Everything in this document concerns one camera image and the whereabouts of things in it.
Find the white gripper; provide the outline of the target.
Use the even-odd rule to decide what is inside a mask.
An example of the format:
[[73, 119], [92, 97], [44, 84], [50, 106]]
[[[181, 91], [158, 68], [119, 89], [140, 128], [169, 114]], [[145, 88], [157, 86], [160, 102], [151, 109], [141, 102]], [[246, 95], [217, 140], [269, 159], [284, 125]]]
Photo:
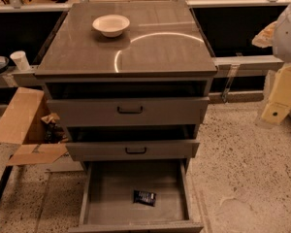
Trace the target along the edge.
[[279, 125], [291, 111], [291, 64], [284, 64], [271, 81], [271, 90], [262, 110], [261, 119]]

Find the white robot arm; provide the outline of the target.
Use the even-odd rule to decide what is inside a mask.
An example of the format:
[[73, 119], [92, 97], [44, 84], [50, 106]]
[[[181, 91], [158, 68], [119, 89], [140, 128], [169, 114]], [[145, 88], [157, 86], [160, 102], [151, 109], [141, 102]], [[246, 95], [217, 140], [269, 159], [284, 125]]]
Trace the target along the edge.
[[264, 105], [258, 113], [257, 122], [272, 128], [288, 116], [291, 111], [291, 3], [278, 19], [265, 27], [253, 40], [252, 45], [271, 47], [273, 55], [284, 62], [274, 74], [274, 81], [267, 82]]

